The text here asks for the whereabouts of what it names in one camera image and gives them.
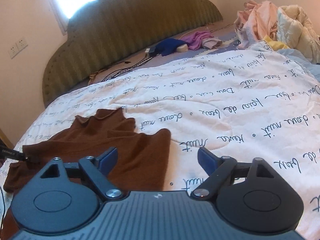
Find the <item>brown knit sweater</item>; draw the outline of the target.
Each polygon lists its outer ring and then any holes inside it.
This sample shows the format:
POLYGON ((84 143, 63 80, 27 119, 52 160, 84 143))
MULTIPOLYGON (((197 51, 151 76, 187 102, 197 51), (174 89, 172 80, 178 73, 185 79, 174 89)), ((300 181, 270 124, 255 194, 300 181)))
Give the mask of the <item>brown knit sweater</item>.
POLYGON ((111 183, 124 191, 160 191, 169 161, 171 133, 165 128, 152 135, 136 133, 135 126, 134 118, 125 118, 120 108, 99 109, 88 118, 77 115, 70 128, 47 141, 23 146, 23 153, 39 162, 12 163, 4 190, 17 193, 54 157, 77 162, 115 147, 118 161, 107 177, 111 183))

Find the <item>pink clothes pile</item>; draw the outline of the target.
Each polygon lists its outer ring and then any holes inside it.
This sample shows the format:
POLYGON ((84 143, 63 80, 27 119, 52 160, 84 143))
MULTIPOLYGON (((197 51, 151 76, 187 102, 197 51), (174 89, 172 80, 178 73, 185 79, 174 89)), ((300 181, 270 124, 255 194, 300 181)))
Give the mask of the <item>pink clothes pile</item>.
POLYGON ((266 35, 276 40, 278 7, 270 1, 257 3, 249 0, 244 3, 244 10, 237 12, 234 22, 235 33, 240 44, 239 49, 246 49, 266 35))

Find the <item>white script-print duvet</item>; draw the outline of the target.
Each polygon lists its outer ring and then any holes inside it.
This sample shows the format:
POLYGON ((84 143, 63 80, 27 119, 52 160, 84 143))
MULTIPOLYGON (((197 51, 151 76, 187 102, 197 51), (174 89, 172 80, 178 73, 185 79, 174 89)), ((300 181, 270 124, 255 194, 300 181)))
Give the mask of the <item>white script-print duvet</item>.
POLYGON ((100 108, 122 108, 139 132, 171 132, 166 190, 190 192, 207 178, 197 162, 201 146, 243 162, 264 158, 303 200, 298 232, 319 239, 319 65, 298 51, 259 43, 89 85, 51 103, 15 149, 100 108))

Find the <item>white charger adapter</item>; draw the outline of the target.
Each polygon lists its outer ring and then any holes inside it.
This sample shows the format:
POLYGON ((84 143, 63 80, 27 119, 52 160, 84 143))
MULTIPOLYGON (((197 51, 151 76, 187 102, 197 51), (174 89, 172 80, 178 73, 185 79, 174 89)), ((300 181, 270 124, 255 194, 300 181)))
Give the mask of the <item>white charger adapter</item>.
POLYGON ((157 55, 156 47, 146 48, 145 54, 147 57, 154 57, 157 55))

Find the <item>purple pink garment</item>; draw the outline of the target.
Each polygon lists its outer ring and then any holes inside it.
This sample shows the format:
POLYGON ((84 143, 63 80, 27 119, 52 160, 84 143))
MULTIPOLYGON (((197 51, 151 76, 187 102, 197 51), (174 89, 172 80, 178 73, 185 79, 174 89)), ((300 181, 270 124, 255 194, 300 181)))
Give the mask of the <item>purple pink garment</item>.
POLYGON ((186 42, 190 50, 198 50, 200 48, 213 49, 222 44, 222 41, 209 31, 196 31, 181 37, 180 40, 186 42))

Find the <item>blue garment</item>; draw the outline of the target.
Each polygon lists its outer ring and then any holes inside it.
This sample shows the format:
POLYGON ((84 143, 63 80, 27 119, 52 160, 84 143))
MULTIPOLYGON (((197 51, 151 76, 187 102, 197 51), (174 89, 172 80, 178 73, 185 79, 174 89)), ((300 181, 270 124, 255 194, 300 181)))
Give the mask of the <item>blue garment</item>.
POLYGON ((155 53, 161 54, 162 56, 168 56, 176 51, 176 49, 182 45, 189 45, 188 42, 185 42, 183 40, 178 40, 175 38, 167 38, 163 41, 159 42, 155 46, 155 53))

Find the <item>yellow cloth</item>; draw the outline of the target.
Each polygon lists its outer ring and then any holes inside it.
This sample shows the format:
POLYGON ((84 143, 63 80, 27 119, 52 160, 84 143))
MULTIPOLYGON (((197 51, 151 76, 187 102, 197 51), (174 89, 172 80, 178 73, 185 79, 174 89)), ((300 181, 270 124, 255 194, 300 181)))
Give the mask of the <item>yellow cloth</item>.
POLYGON ((274 41, 268 35, 264 36, 263 41, 265 41, 274 51, 277 51, 280 49, 289 49, 289 46, 287 46, 285 43, 281 41, 274 41))

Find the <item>olive green headboard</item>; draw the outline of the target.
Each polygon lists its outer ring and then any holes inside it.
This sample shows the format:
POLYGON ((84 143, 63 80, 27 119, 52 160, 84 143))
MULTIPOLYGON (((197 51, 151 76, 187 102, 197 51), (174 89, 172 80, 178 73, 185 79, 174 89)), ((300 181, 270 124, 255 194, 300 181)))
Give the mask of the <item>olive green headboard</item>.
POLYGON ((95 0, 69 20, 67 41, 44 70, 43 103, 59 96, 103 67, 184 31, 219 22, 209 0, 95 0))

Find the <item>white wall socket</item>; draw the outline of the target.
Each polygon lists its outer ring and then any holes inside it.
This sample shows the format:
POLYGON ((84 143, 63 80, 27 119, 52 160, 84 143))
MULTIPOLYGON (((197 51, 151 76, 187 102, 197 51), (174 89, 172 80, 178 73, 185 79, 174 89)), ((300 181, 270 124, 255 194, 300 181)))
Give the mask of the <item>white wall socket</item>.
POLYGON ((20 38, 17 42, 15 42, 14 45, 12 45, 9 50, 9 56, 11 59, 13 59, 18 53, 20 53, 22 50, 24 50, 28 46, 28 43, 26 39, 20 38))

